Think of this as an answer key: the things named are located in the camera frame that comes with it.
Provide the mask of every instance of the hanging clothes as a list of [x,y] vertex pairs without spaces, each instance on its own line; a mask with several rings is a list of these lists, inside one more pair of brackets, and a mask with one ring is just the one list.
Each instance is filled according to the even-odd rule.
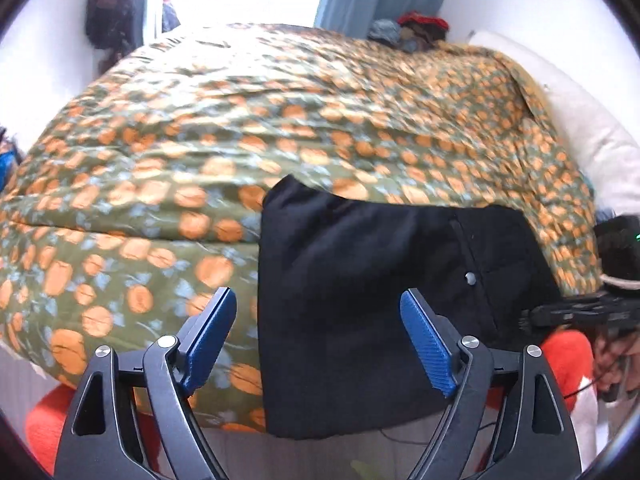
[[108,51],[101,73],[143,45],[145,8],[146,0],[87,0],[84,32],[95,48]]
[[404,290],[417,287],[461,334],[516,350],[542,339],[519,330],[521,311],[560,299],[516,210],[347,200],[292,176],[263,201],[258,269],[266,428],[286,438],[443,408],[400,320]]

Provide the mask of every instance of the comforter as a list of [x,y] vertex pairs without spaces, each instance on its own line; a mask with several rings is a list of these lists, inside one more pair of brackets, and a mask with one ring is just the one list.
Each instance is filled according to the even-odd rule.
[[139,49],[46,128],[1,199],[4,339],[73,385],[97,346],[149,345],[230,286],[238,318],[190,402],[203,426],[263,430],[260,209],[287,174],[356,200],[518,209],[565,294],[599,286],[590,190],[513,61],[236,25]]

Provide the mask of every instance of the metal pivot screw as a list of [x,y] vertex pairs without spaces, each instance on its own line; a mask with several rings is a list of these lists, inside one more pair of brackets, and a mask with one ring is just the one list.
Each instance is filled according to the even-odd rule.
[[478,348],[478,345],[480,344],[480,342],[478,341],[478,338],[475,336],[465,335],[462,338],[462,344],[467,348]]
[[173,335],[163,335],[160,339],[158,339],[158,346],[160,348],[171,348],[175,345],[177,339]]
[[111,353],[111,347],[107,345],[98,346],[95,349],[95,354],[98,357],[107,357]]
[[539,346],[529,345],[527,346],[527,354],[531,357],[540,357],[542,355],[542,350]]

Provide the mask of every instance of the orange flower pattern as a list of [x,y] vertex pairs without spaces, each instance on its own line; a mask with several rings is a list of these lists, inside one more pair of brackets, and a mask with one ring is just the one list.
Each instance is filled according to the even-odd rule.
[[143,47],[54,118],[4,190],[0,332],[77,383],[97,346],[144,348],[231,286],[238,318],[191,402],[203,426],[263,431],[260,212],[289,173],[352,200],[516,208],[562,291],[592,292],[591,193],[527,81],[478,47],[410,56],[286,26]]

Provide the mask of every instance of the plant leaf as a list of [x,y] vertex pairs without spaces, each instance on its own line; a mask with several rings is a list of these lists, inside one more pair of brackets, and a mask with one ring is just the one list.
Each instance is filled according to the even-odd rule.
[[378,473],[372,466],[365,464],[360,460],[351,460],[351,467],[358,473],[362,480],[385,480],[385,478]]

